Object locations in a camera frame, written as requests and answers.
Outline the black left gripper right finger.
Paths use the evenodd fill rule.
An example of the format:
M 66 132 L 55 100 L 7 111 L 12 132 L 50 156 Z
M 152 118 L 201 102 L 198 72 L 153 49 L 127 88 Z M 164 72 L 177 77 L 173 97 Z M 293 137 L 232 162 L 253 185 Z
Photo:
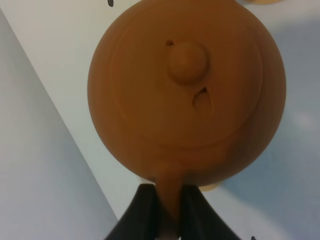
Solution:
M 214 211 L 197 186 L 184 186 L 181 200 L 182 240 L 240 240 Z

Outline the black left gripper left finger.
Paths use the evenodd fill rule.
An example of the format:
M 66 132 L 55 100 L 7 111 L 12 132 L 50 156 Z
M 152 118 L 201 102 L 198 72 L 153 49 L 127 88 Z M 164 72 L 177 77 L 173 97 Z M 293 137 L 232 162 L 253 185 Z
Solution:
M 106 240 L 154 240 L 159 224 L 159 205 L 153 184 L 140 184 Z

